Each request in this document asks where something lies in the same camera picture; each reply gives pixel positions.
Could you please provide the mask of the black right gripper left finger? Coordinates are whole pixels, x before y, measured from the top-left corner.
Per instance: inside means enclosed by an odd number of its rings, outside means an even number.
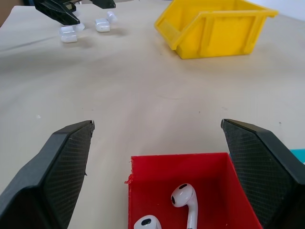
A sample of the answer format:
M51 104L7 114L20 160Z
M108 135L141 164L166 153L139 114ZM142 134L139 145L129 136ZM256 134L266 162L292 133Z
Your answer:
M2 229L66 229L86 176L93 120L54 132L0 195Z

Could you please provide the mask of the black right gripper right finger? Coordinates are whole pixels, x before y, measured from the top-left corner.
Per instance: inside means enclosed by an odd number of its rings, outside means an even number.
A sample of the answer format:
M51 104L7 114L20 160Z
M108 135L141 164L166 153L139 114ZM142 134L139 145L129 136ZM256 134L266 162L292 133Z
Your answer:
M240 184L264 229L305 227L305 166L274 133L223 119Z

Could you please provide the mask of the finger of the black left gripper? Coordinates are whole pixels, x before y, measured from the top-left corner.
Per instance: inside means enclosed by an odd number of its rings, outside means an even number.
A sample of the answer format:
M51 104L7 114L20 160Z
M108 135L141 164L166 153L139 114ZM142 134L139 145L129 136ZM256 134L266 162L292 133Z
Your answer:
M116 4L114 0L92 0L92 3L101 9L114 9Z
M36 0L35 9L62 25L80 24L73 14L76 5L72 0Z

